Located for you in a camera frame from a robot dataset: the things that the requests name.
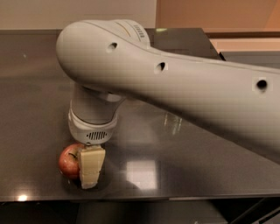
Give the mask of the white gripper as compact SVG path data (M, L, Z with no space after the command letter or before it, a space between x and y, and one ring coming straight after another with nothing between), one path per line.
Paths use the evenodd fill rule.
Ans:
M72 137L88 146L78 150L80 182L82 189L95 187L105 159L106 151L99 145L106 143L113 135L118 114L105 124L93 124L82 121L71 109L68 113L68 126Z

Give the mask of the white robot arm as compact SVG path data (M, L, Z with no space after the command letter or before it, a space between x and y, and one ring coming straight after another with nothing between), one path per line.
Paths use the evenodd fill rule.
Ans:
M146 101L278 162L280 71L162 52L132 20L83 20L62 30L56 53L75 83L73 138L97 148L126 97Z

